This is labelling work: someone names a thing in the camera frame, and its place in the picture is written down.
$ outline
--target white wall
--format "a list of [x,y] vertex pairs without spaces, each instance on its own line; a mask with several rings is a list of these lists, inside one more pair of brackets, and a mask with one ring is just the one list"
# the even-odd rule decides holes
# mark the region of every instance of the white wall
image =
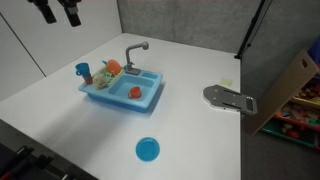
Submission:
[[0,16],[0,101],[44,78]]
[[0,12],[46,75],[121,34],[116,0],[82,0],[78,27],[71,27],[58,0],[49,0],[49,5],[54,24],[47,24],[27,0],[0,0]]

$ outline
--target floor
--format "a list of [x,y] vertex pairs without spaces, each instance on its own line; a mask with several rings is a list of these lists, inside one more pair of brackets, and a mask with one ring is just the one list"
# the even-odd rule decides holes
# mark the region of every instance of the floor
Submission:
[[263,132],[241,133],[242,180],[319,180],[319,167],[320,152],[311,148]]
[[[54,165],[68,169],[72,164],[0,120],[0,143],[17,150],[22,145],[35,148],[36,156],[53,156]],[[320,152],[272,135],[241,133],[242,180],[318,180]]]

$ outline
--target blue cup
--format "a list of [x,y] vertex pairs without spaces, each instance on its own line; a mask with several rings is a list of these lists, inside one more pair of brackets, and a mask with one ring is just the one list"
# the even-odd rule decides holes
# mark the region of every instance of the blue cup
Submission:
[[76,65],[76,75],[82,77],[91,77],[89,64],[88,63],[80,63]]

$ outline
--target metal tool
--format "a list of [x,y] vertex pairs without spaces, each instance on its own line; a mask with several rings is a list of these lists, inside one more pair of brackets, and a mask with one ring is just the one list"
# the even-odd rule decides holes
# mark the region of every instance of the metal tool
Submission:
[[257,113],[257,102],[254,98],[220,85],[206,87],[203,90],[203,95],[205,100],[213,106],[234,109],[247,115]]
[[77,3],[81,2],[81,0],[58,0],[60,4],[64,7],[64,11],[66,12],[69,22],[72,27],[80,26],[81,21],[78,16],[78,6]]
[[27,0],[30,3],[34,3],[38,9],[41,11],[44,19],[48,24],[52,24],[57,22],[56,18],[54,17],[50,6],[48,5],[48,0]]

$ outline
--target toy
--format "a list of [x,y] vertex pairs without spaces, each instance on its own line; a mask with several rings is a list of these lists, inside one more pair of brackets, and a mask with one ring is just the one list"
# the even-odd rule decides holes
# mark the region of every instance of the toy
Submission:
[[94,84],[95,88],[98,90],[98,89],[103,89],[103,88],[107,87],[108,81],[103,74],[96,74],[93,77],[93,84]]
[[118,75],[121,72],[122,68],[120,64],[114,60],[110,59],[107,63],[107,71],[113,75]]
[[297,110],[292,109],[290,112],[296,120],[302,121],[304,119]]
[[140,98],[141,97],[141,89],[139,86],[135,86],[133,88],[130,89],[129,93],[128,93],[128,97],[130,99],[133,99],[133,98]]
[[281,111],[277,111],[277,112],[276,112],[276,116],[282,116]]
[[76,75],[82,76],[87,85],[92,84],[92,77],[88,63],[79,63],[76,65]]
[[296,97],[314,101],[315,98],[319,98],[319,93],[320,82],[318,79],[312,79],[300,90],[299,94],[296,95]]
[[304,122],[309,123],[309,118],[308,117],[304,118]]
[[158,157],[159,153],[159,143],[151,137],[141,139],[136,146],[136,154],[142,161],[153,161]]
[[312,119],[319,119],[319,114],[313,112],[313,111],[307,111],[307,115]]
[[312,126],[316,126],[317,125],[317,119],[312,119],[312,118],[309,118],[309,122],[308,122],[310,125]]
[[289,112],[283,112],[282,114],[280,114],[282,117],[288,117],[291,114]]
[[299,113],[302,117],[307,117],[307,112],[305,110],[301,109]]
[[285,123],[283,128],[281,128],[283,134],[292,137],[292,138],[299,138],[300,134],[298,131],[293,130],[293,125],[290,123]]

